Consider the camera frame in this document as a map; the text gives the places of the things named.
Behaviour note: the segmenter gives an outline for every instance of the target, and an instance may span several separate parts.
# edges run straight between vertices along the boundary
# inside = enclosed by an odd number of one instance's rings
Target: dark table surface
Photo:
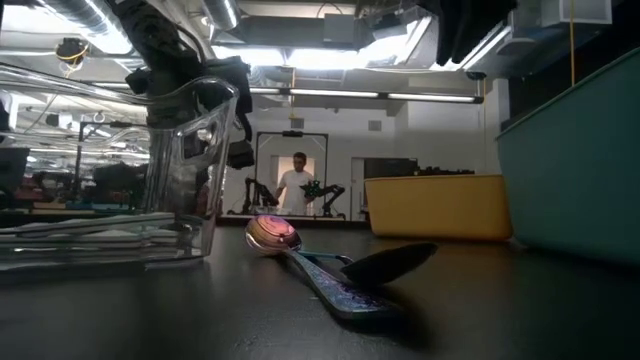
[[[300,233],[353,258],[406,243]],[[68,275],[2,285],[1,359],[640,359],[637,273],[505,245],[442,243],[388,286],[410,314],[389,324],[337,322],[242,228],[199,266]]]

